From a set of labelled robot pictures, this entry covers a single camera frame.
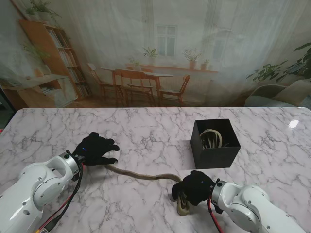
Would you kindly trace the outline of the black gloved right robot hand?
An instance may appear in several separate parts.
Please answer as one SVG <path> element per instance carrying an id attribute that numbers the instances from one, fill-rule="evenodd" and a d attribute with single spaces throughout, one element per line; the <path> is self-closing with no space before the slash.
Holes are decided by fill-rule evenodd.
<path id="1" fill-rule="evenodd" d="M 190 175 L 173 185 L 172 197 L 176 200 L 179 194 L 184 194 L 188 202 L 197 206 L 211 196 L 215 185 L 216 183 L 205 173 L 193 170 Z"/>

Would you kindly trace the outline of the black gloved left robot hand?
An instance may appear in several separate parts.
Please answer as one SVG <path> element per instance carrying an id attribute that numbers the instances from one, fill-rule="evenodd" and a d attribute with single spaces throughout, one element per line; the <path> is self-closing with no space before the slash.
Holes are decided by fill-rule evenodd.
<path id="1" fill-rule="evenodd" d="M 83 157 L 82 163 L 86 166 L 111 165 L 118 162 L 116 158 L 106 158 L 104 155 L 111 151 L 119 151 L 120 147 L 110 138 L 99 136 L 92 132 L 78 144 L 73 156 Z"/>

